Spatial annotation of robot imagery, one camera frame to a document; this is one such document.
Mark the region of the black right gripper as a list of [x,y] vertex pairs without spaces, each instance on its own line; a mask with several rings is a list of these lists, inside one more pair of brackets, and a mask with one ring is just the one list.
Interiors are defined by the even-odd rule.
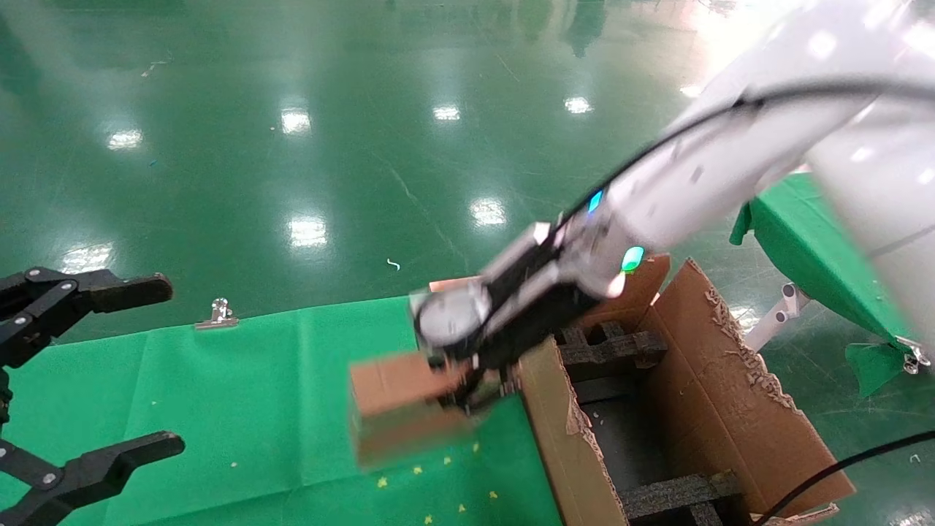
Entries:
[[508,364],[598,304],[594,237],[518,237],[479,276],[438,291],[438,349],[427,365],[468,372],[449,404],[484,415],[519,392],[519,366]]

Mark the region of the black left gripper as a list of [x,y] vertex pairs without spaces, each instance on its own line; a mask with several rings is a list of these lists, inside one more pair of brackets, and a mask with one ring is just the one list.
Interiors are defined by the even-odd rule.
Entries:
[[[110,270],[68,274],[32,267],[1,281],[1,364],[21,367],[91,313],[114,313],[168,302],[173,287],[164,274],[124,280]],[[10,421],[9,373],[0,370],[0,426]],[[141,466],[185,450],[183,437],[155,432],[85,452],[57,467],[3,440],[1,470],[30,486],[2,510],[4,525],[58,525],[81,507],[123,492]]]

